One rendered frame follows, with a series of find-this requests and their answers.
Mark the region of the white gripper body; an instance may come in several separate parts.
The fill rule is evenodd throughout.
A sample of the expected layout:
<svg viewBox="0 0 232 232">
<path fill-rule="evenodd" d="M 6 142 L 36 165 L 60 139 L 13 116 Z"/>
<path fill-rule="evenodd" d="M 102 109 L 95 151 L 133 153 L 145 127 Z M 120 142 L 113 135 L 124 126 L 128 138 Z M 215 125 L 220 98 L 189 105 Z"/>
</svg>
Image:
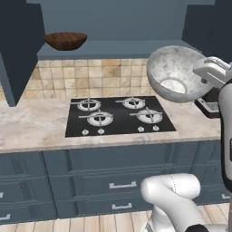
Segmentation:
<svg viewBox="0 0 232 232">
<path fill-rule="evenodd" d="M 226 63 L 215 56 L 210 56 L 196 61 L 193 73 L 215 88 L 221 89 L 232 79 L 232 63 Z"/>
</svg>

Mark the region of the white marble bowl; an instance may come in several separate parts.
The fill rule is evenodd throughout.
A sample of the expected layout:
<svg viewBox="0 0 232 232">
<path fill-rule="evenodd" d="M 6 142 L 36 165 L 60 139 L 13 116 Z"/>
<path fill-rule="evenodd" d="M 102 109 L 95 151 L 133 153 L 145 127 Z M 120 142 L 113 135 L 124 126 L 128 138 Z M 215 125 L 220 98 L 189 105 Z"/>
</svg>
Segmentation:
<svg viewBox="0 0 232 232">
<path fill-rule="evenodd" d="M 185 46 L 165 46 L 147 61 L 147 76 L 152 89 L 170 102 L 193 102 L 208 93 L 213 85 L 203 83 L 193 66 L 205 56 Z"/>
</svg>

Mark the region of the dark blue cabinet door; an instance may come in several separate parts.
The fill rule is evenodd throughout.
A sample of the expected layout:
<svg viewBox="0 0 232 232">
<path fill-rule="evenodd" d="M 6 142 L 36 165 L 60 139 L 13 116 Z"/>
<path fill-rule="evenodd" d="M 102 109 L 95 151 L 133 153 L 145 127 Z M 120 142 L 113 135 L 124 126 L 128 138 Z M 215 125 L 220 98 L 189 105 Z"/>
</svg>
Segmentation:
<svg viewBox="0 0 232 232">
<path fill-rule="evenodd" d="M 205 56 L 232 62 L 232 0 L 213 5 L 189 5 L 182 40 Z"/>
<path fill-rule="evenodd" d="M 39 4 L 0 0 L 0 82 L 10 107 L 20 101 L 37 65 L 44 34 Z"/>
</svg>

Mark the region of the brown wooden bowl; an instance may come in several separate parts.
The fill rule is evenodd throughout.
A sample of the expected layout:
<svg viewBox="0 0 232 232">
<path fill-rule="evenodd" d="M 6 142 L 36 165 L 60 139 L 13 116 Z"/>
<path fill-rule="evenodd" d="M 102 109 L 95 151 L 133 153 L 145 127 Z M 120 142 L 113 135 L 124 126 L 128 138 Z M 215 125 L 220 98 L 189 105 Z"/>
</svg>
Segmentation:
<svg viewBox="0 0 232 232">
<path fill-rule="evenodd" d="M 63 32 L 46 34 L 44 41 L 58 51 L 73 51 L 80 48 L 87 40 L 83 33 Z"/>
</svg>

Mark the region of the black coffee machine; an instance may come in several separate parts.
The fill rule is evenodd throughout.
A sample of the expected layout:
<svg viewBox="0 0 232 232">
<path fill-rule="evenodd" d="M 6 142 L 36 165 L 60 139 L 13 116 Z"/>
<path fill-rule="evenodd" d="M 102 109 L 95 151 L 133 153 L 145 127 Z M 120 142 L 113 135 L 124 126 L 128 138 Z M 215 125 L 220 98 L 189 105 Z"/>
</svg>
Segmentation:
<svg viewBox="0 0 232 232">
<path fill-rule="evenodd" d="M 219 89 L 213 88 L 194 103 L 206 117 L 215 119 L 219 117 L 218 95 Z"/>
</svg>

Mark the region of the blue cupboard door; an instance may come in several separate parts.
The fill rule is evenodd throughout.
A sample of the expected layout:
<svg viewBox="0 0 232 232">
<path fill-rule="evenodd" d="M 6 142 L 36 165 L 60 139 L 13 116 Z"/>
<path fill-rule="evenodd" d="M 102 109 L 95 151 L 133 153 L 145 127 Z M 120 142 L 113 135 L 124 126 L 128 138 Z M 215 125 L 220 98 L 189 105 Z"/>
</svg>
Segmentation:
<svg viewBox="0 0 232 232">
<path fill-rule="evenodd" d="M 200 195 L 195 199 L 198 205 L 228 203 L 221 194 L 230 195 L 221 175 L 221 144 L 219 140 L 202 141 L 191 173 L 201 185 Z"/>
</svg>

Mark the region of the black gas hob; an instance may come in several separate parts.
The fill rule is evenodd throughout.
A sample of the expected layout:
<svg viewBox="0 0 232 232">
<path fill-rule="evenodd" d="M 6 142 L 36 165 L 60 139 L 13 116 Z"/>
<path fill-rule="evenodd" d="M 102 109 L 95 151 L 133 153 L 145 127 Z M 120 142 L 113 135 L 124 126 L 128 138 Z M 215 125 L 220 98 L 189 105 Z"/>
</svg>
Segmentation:
<svg viewBox="0 0 232 232">
<path fill-rule="evenodd" d="M 159 131 L 152 127 L 157 125 Z M 71 99 L 65 137 L 121 135 L 175 131 L 167 113 L 155 96 Z"/>
</svg>

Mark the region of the blue drawer front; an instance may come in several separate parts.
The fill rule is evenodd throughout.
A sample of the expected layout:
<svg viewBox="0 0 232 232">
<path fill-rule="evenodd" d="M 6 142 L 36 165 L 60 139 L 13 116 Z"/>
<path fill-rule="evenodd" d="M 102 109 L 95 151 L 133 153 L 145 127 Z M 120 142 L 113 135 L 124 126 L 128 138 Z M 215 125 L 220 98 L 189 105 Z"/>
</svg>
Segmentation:
<svg viewBox="0 0 232 232">
<path fill-rule="evenodd" d="M 0 154 L 0 178 L 38 178 L 45 176 L 43 155 L 40 151 Z"/>
<path fill-rule="evenodd" d="M 126 172 L 50 177 L 50 182 L 54 198 L 56 200 L 66 200 L 78 197 L 138 192 L 140 184 L 145 178 L 157 175 L 163 175 L 163 172 Z M 109 189 L 109 183 L 120 185 L 132 181 L 137 182 L 136 188 Z"/>
<path fill-rule="evenodd" d="M 137 167 L 191 166 L 198 151 L 197 142 L 161 143 L 76 150 L 50 150 L 43 153 L 50 175 L 75 171 Z"/>
<path fill-rule="evenodd" d="M 53 203 L 0 206 L 0 217 L 5 217 L 6 214 L 11 214 L 10 220 L 0 221 L 0 225 L 57 218 Z"/>
<path fill-rule="evenodd" d="M 112 210 L 111 204 L 116 206 L 132 203 L 132 208 Z M 77 218 L 124 212 L 152 210 L 152 205 L 142 197 L 132 198 L 105 198 L 105 199 L 83 199 L 74 201 L 62 201 L 56 203 L 58 218 Z"/>
<path fill-rule="evenodd" d="M 1 205 L 50 202 L 52 200 L 47 178 L 0 180 Z"/>
</svg>

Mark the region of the dark blue open wall cabinet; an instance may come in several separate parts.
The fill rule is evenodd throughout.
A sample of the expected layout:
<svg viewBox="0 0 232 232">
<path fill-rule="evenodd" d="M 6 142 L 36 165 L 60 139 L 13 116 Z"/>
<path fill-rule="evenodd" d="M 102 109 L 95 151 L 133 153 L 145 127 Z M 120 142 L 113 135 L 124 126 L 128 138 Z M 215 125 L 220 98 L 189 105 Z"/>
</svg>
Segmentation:
<svg viewBox="0 0 232 232">
<path fill-rule="evenodd" d="M 187 9 L 215 0 L 26 0 L 42 9 L 48 33 L 88 35 L 75 51 L 44 45 L 40 60 L 147 58 L 166 45 L 183 45 Z"/>
</svg>

